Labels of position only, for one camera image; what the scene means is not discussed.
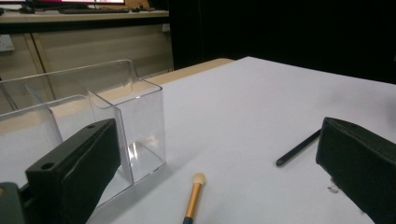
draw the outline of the white tabletop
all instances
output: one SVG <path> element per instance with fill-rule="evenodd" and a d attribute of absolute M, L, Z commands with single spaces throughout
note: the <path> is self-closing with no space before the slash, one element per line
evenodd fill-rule
<path fill-rule="evenodd" d="M 321 127 L 355 122 L 396 142 L 396 87 L 245 58 L 163 85 L 167 164 L 90 223 L 182 223 L 192 176 L 207 178 L 194 223 L 373 223 L 315 162 Z"/>

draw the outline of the black pen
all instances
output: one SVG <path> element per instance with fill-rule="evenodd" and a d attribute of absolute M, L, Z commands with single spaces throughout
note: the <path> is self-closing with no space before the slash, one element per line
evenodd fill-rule
<path fill-rule="evenodd" d="M 293 159 L 297 154 L 302 152 L 307 146 L 315 142 L 320 137 L 320 130 L 317 130 L 315 133 L 313 133 L 311 136 L 309 136 L 307 139 L 305 139 L 302 143 L 300 143 L 297 147 L 294 147 L 292 150 L 290 150 L 288 153 L 286 153 L 284 156 L 279 158 L 279 160 L 276 161 L 276 166 L 283 166 L 286 164 L 288 161 Z"/>

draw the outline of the transparent acrylic container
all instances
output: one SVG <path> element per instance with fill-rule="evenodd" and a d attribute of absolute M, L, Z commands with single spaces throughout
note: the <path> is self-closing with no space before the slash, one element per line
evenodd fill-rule
<path fill-rule="evenodd" d="M 165 164 L 163 91 L 131 61 L 101 63 L 0 82 L 0 181 L 24 171 L 81 128 L 117 122 L 121 166 L 98 206 Z"/>

